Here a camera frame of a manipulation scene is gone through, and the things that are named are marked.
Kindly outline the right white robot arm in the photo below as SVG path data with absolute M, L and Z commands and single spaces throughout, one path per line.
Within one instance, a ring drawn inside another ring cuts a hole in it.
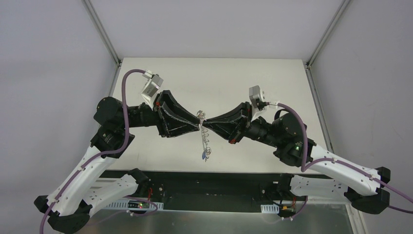
M 390 206 L 388 168 L 368 168 L 350 162 L 322 148 L 311 140 L 306 125 L 291 107 L 277 103 L 279 110 L 273 122 L 255 117 L 255 108 L 248 102 L 234 110 L 209 118 L 202 126 L 236 144 L 248 138 L 275 148 L 274 156 L 285 165 L 302 172 L 313 170 L 324 179 L 305 180 L 299 175 L 285 175 L 277 185 L 277 195 L 284 200 L 292 196 L 318 196 L 342 200 L 359 211 L 379 214 Z

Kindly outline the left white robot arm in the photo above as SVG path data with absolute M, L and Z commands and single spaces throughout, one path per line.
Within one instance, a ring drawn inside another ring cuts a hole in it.
M 128 106 L 124 97 L 105 97 L 97 105 L 94 120 L 100 127 L 76 168 L 54 192 L 34 201 L 43 213 L 41 223 L 64 234 L 78 232 L 95 213 L 122 197 L 148 193 L 149 178 L 137 168 L 110 185 L 92 190 L 95 181 L 134 140 L 131 128 L 155 126 L 160 136 L 177 137 L 198 131 L 200 123 L 169 90 L 159 93 L 154 103 L 138 106 Z

